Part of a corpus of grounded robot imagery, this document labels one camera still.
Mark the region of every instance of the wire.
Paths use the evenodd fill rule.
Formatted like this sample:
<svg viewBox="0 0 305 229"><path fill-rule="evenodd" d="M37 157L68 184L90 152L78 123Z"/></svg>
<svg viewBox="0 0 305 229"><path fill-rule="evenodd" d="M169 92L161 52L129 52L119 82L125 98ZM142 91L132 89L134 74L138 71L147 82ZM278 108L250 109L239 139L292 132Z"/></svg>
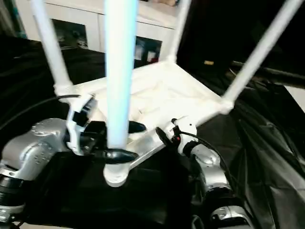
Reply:
<svg viewBox="0 0 305 229"><path fill-rule="evenodd" d="M55 96L49 99L42 100L36 104L33 104L32 106L29 106L28 108L24 109L23 111L19 112L18 114L14 115L12 118L10 118L7 122L5 122L3 125L0 126L0 130L2 130L4 127L6 127L8 124L10 124L12 121L14 121L16 118L19 116L27 113L31 109L34 109L35 107L38 107L42 104L48 103L53 100L60 100L60 99L65 99L65 98L78 98L80 97L79 94L68 94L68 95L61 95L61 96Z"/></svg>
<svg viewBox="0 0 305 229"><path fill-rule="evenodd" d="M224 165L224 169L226 170L226 172L227 172L228 175L229 175L229 178L230 178L229 183L232 181L232 175L231 175L231 173L230 173L229 166L226 164L226 162L225 162L223 156L219 153L219 151L218 151L214 146L212 146L210 143L208 143L207 141L205 141L203 138L198 137L197 135L193 135L193 134L191 134L191 133L183 132L183 131L180 131L179 133L180 133L181 135L188 135L188 136L197 138L198 141L199 141L201 144L203 144L203 145L206 146L207 148L209 148L209 149L213 150L215 153L217 153L218 156L220 157L220 159L221 159L223 165Z"/></svg>
<svg viewBox="0 0 305 229"><path fill-rule="evenodd" d="M19 224L16 225L17 228L20 228L24 224L24 221L20 221Z"/></svg>

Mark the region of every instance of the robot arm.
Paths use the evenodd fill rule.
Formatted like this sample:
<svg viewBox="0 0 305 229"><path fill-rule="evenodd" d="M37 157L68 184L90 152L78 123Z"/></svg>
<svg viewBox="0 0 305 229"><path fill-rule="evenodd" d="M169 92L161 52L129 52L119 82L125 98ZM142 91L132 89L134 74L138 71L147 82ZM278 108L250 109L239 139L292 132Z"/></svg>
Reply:
<svg viewBox="0 0 305 229"><path fill-rule="evenodd" d="M221 168L220 156L203 142L198 142L197 129L188 117L173 119L171 125L174 127L164 131L164 135L172 142L178 141L178 153L194 157L200 168L205 223L211 228L254 229L250 216L235 196Z"/></svg>

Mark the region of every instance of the black cloth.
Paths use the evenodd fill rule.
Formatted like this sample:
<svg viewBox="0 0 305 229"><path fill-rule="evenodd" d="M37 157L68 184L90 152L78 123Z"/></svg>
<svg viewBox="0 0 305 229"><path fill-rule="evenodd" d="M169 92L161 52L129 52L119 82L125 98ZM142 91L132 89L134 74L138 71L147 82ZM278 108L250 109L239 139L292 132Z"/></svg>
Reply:
<svg viewBox="0 0 305 229"><path fill-rule="evenodd" d="M40 43L1 38L0 124L30 104L54 96ZM62 50L74 84L104 77L104 55ZM221 76L194 74L218 94ZM0 147L44 118L65 118L68 107L52 102L0 130ZM229 166L232 187L263 229L305 227L304 113L287 90L252 82L229 115L198 128ZM33 189L29 223L73 228L187 227L192 206L188 171L163 150L133 169L121 188L108 187L103 165L71 153L57 154Z"/></svg>

